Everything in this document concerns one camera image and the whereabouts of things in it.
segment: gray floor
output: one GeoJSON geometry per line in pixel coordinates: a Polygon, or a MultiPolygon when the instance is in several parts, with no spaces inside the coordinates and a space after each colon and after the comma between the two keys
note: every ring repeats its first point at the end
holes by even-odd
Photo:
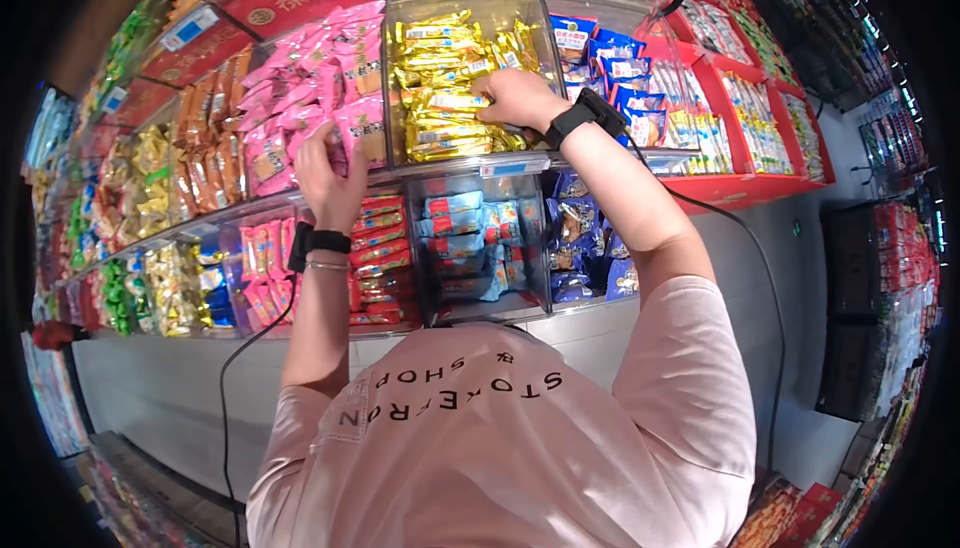
{"type": "MultiPolygon", "coordinates": [[[[837,184],[739,213],[759,236],[774,269],[785,314],[787,357],[776,422],[774,467],[799,487],[830,485],[858,425],[813,410],[826,335],[826,277],[819,211],[824,202],[872,197],[861,186],[867,172],[857,134],[857,113],[833,109],[820,123],[837,184]],[[801,233],[794,234],[794,220],[801,233]]],[[[725,218],[695,218],[718,285],[726,298],[737,342],[750,377],[759,437],[757,461],[766,458],[780,334],[770,284],[756,249],[742,229],[725,218]]],[[[571,366],[609,388],[637,303],[611,305],[529,323],[528,331],[555,345],[571,366]]],[[[98,432],[113,430],[193,479],[222,493],[223,431],[217,379],[238,341],[119,338],[98,334],[76,345],[83,395],[98,432]]],[[[396,342],[351,346],[351,373],[375,362],[396,342]]],[[[285,344],[261,341],[234,362],[226,375],[230,413],[230,478],[241,500],[255,480],[266,448],[280,383],[285,344]]]]}

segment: hand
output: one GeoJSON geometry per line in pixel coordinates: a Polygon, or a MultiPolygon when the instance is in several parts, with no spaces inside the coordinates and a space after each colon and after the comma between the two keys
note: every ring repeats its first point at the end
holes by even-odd
{"type": "Polygon", "coordinates": [[[296,151],[294,170],[303,199],[317,218],[315,228],[339,231],[349,237],[367,190],[370,163],[362,149],[355,149],[349,178],[344,179],[330,169],[327,147],[333,124],[332,121],[325,123],[296,151]]]}
{"type": "Polygon", "coordinates": [[[475,95],[486,94],[493,104],[477,113],[485,122],[507,122],[546,133],[559,115],[573,105],[550,91],[539,75],[500,69],[474,81],[475,95]]]}

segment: silver bracelet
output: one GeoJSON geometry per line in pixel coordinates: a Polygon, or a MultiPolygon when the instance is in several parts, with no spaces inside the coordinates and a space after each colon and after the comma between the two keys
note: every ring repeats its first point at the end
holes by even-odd
{"type": "Polygon", "coordinates": [[[313,261],[306,261],[306,266],[310,268],[329,268],[330,270],[350,270],[350,265],[330,265],[329,263],[315,263],[313,261]]]}

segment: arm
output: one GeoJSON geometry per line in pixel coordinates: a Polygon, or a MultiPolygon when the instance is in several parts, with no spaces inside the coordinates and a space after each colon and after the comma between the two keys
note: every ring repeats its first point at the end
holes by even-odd
{"type": "MultiPolygon", "coordinates": [[[[503,70],[481,77],[475,91],[495,104],[478,113],[484,121],[510,122],[546,133],[571,108],[534,74],[503,70]]],[[[682,275],[715,281],[700,234],[653,173],[596,123],[577,127],[560,151],[596,198],[600,209],[630,248],[640,294],[682,275]]]]}
{"type": "MultiPolygon", "coordinates": [[[[296,153],[296,175],[307,206],[317,218],[316,229],[348,236],[360,212],[367,188],[367,161],[355,150],[349,179],[330,170],[326,137],[330,122],[296,153]]],[[[307,261],[345,266],[347,255],[314,250],[307,261]]],[[[350,305],[347,272],[307,266],[303,273],[293,338],[280,376],[282,386],[305,386],[335,397],[350,381],[350,305]]]]}

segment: black cable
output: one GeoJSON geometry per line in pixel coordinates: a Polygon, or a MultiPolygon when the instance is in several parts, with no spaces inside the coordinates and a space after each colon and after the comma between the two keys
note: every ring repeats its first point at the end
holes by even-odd
{"type": "MultiPolygon", "coordinates": [[[[295,288],[297,286],[297,274],[294,273],[293,285],[291,287],[295,288]]],[[[286,310],[278,316],[272,323],[261,329],[255,336],[248,339],[246,343],[237,348],[237,351],[230,355],[230,358],[226,359],[226,362],[223,363],[222,368],[220,369],[220,408],[223,414],[223,480],[226,481],[226,491],[230,494],[230,510],[233,512],[233,544],[236,548],[240,548],[240,514],[237,513],[236,508],[236,498],[234,498],[234,486],[231,484],[231,474],[227,469],[228,463],[230,462],[230,447],[231,447],[231,436],[229,433],[229,427],[227,422],[227,393],[224,391],[224,375],[227,373],[227,367],[231,365],[233,361],[236,360],[240,354],[249,348],[251,344],[257,341],[259,338],[267,335],[270,332],[270,329],[279,325],[283,318],[290,313],[290,309],[293,308],[294,300],[293,296],[290,296],[290,302],[287,304],[286,310]]]]}
{"type": "MultiPolygon", "coordinates": [[[[641,149],[637,146],[637,142],[634,141],[634,138],[632,138],[629,133],[627,133],[626,135],[627,135],[627,139],[630,140],[630,144],[633,146],[633,150],[636,152],[636,156],[640,158],[640,161],[643,163],[643,166],[646,167],[647,170],[650,170],[650,165],[647,164],[647,160],[643,157],[643,154],[641,153],[641,149]]],[[[684,202],[693,204],[694,206],[699,206],[700,208],[709,210],[712,213],[716,213],[723,217],[729,218],[736,224],[743,227],[744,231],[747,232],[747,235],[750,236],[750,239],[753,240],[753,243],[756,245],[756,249],[759,250],[760,252],[760,258],[763,261],[763,267],[766,269],[767,277],[770,279],[770,289],[773,291],[773,294],[774,294],[774,306],[776,307],[776,322],[779,324],[779,329],[780,329],[780,361],[779,361],[779,368],[776,373],[776,388],[774,390],[774,408],[770,414],[770,433],[768,434],[769,439],[767,441],[767,475],[772,475],[774,472],[774,429],[777,426],[777,410],[780,407],[781,387],[784,384],[784,363],[786,361],[786,328],[784,327],[784,313],[781,310],[780,296],[777,292],[777,283],[774,281],[774,273],[770,268],[770,261],[767,259],[767,253],[763,249],[763,245],[761,245],[761,241],[757,238],[757,234],[754,233],[754,230],[750,229],[747,223],[743,222],[743,219],[739,218],[737,215],[733,213],[729,213],[723,209],[717,208],[712,204],[706,204],[705,202],[701,202],[700,200],[695,200],[692,197],[687,197],[683,194],[678,194],[677,192],[674,192],[673,190],[671,190],[670,187],[667,186],[666,183],[664,183],[659,177],[657,177],[656,180],[660,181],[660,184],[663,185],[663,187],[666,189],[668,194],[678,199],[681,199],[684,202]]]]}

